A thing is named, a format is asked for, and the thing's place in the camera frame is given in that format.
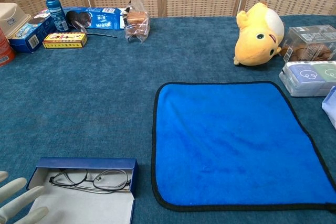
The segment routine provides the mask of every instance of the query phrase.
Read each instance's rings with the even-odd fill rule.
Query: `eyeglass frame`
[[[64,188],[69,188],[69,189],[74,189],[74,190],[79,190],[79,191],[87,191],[89,193],[98,193],[98,194],[110,194],[110,193],[114,193],[116,191],[122,191],[126,186],[131,186],[131,179],[129,179],[129,176],[128,176],[127,172],[125,172],[124,170],[121,170],[121,169],[107,169],[107,170],[104,170],[101,173],[99,173],[97,176],[95,176],[95,178],[93,180],[87,180],[89,172],[88,172],[87,169],[83,169],[86,172],[85,176],[84,176],[84,179],[82,181],[78,182],[78,183],[73,183],[73,181],[68,177],[68,174],[66,173],[66,171],[68,171],[68,170],[82,170],[82,169],[65,169],[63,171],[60,171],[56,176],[51,176],[49,178],[49,183],[51,183],[53,186],[64,187]],[[106,189],[106,188],[96,186],[95,183],[94,183],[96,178],[104,175],[107,172],[118,172],[118,173],[125,174],[126,175],[126,181],[125,181],[125,183],[123,183],[123,186],[121,188],[118,188],[118,189]],[[73,184],[67,185],[67,184],[55,183],[54,179],[57,176],[60,176],[62,174],[64,174],[66,179],[68,181],[72,182]],[[94,188],[79,186],[83,182],[92,182],[92,185],[94,186]]]

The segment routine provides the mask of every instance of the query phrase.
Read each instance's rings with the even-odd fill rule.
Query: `black towel border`
[[[153,112],[153,128],[152,128],[152,164],[151,164],[151,174],[152,174],[152,190],[154,193],[154,196],[158,203],[163,206],[164,208],[167,208],[169,210],[178,211],[178,212],[197,212],[197,211],[283,211],[283,210],[327,210],[331,213],[336,214],[336,204],[333,203],[325,203],[325,204],[268,204],[268,205],[200,205],[200,206],[178,206],[171,204],[167,201],[165,201],[162,196],[159,193],[158,185],[156,183],[156,173],[155,173],[155,160],[156,160],[156,113],[157,113],[157,107],[158,107],[158,100],[159,95],[162,90],[162,88],[169,84],[178,84],[178,85],[233,85],[233,84],[261,84],[261,83],[268,83],[272,84],[274,87],[278,89],[282,97],[287,103],[287,106],[290,108],[293,116],[297,120],[298,124],[302,128],[302,130],[305,132],[307,137],[309,138],[313,149],[323,167],[324,172],[326,173],[328,180],[330,184],[332,185],[333,189],[336,191],[336,184],[333,180],[329,169],[320,154],[314,140],[308,133],[308,131],[303,127],[300,120],[298,119],[292,105],[290,104],[288,98],[285,96],[281,88],[274,82],[271,81],[251,81],[251,82],[228,82],[228,83],[216,83],[216,82],[209,82],[209,83],[192,83],[192,82],[167,82],[159,87],[155,94],[155,100],[154,100],[154,112]]]

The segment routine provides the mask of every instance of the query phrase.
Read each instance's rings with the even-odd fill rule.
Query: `carpeted table surface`
[[[286,16],[290,26],[330,24],[335,16]],[[90,36],[82,49],[19,54],[0,68],[0,170],[10,181],[29,179],[41,157],[135,157],[140,165],[133,224],[336,223],[328,211],[174,212],[160,206],[151,187],[153,106],[166,82],[272,81],[314,139],[336,179],[336,131],[323,98],[292,98],[279,80],[284,65],[233,65],[234,17],[152,19],[143,44]],[[10,220],[28,213],[26,207]]]

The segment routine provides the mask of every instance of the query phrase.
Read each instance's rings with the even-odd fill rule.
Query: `microfiber cloth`
[[[272,82],[162,85],[152,187],[176,211],[336,209],[323,158]]]

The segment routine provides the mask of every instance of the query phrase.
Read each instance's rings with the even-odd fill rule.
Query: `yellow plush toy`
[[[285,28],[278,14],[263,3],[237,14],[239,39],[234,64],[255,66],[266,63],[281,51]]]

